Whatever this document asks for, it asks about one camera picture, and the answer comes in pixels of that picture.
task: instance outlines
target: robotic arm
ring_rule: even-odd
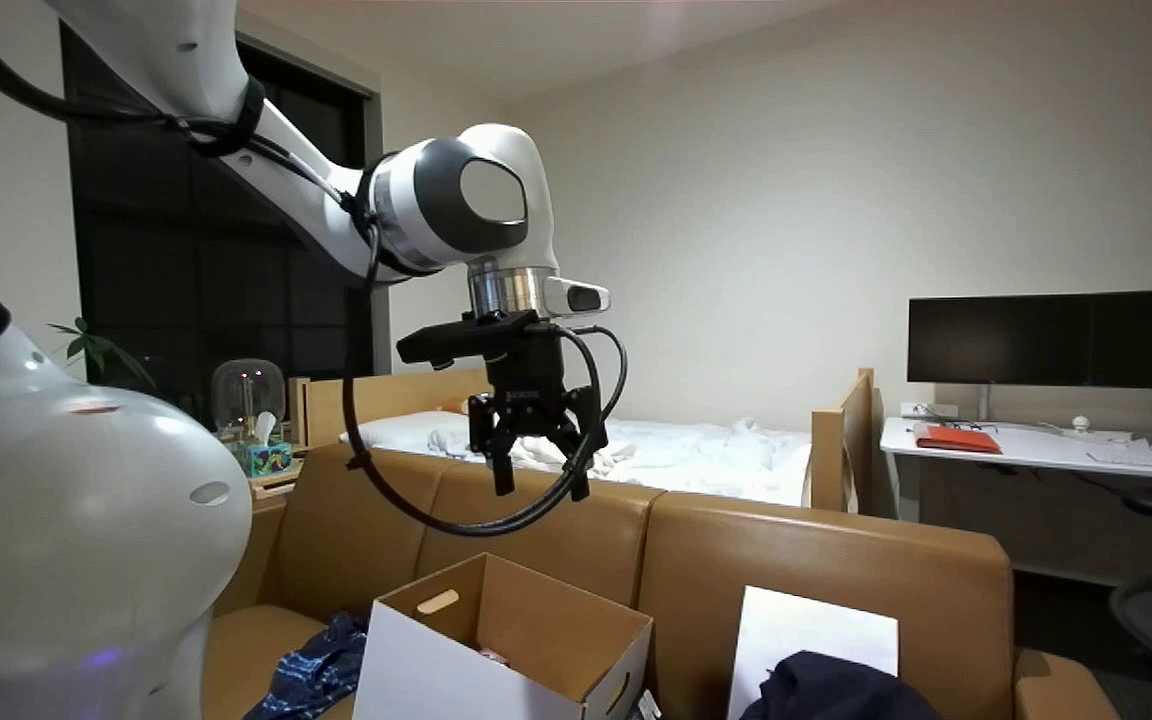
[[[509,493],[516,435],[550,435],[569,483],[545,508],[583,495],[609,410],[596,384],[564,389],[550,318],[596,314],[609,292],[554,274],[545,166],[520,130],[480,126],[340,170],[240,67],[237,0],[48,5],[158,118],[70,107],[5,60],[0,92],[54,119],[186,132],[361,283],[469,263],[469,318],[401,342],[401,356],[483,356],[494,393],[472,400],[472,446],[494,488]],[[196,716],[208,612],[246,523],[246,480],[208,428],[75,384],[0,310],[0,716]]]

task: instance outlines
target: desk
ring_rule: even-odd
[[[1098,478],[1152,488],[1149,442],[985,422],[977,428],[999,453],[947,453],[917,446],[923,424],[885,422],[878,450],[900,521],[990,532],[1015,565],[1054,575],[1124,582],[1152,567],[1152,516],[1080,483]]]

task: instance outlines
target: monitor screen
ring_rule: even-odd
[[[1152,389],[1152,292],[909,300],[909,379]]]

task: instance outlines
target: white sheet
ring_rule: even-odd
[[[370,450],[483,465],[483,457],[469,450],[469,424],[461,412],[387,415],[361,424],[361,434]],[[762,505],[805,505],[807,453],[805,434],[771,434],[755,424],[609,422],[609,450],[596,453],[588,478]],[[548,442],[523,435],[511,450],[511,465],[554,473],[564,457]]]

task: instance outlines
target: room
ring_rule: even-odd
[[[527,98],[364,27],[347,44],[331,5],[297,26],[289,8],[243,5],[243,31],[379,92],[387,150],[477,119],[539,140],[560,263],[613,290],[601,320],[633,348],[635,415],[795,424],[858,363],[894,410],[923,393],[904,384],[900,314],[917,292],[1152,290],[1152,5],[805,5]],[[0,5],[0,40],[32,79],[61,84],[48,8]],[[68,182],[63,130],[0,102],[0,300],[50,356],[50,324],[81,318]],[[443,274],[397,290],[387,327],[461,310],[465,283]],[[1130,393],[997,403],[1152,412]]]

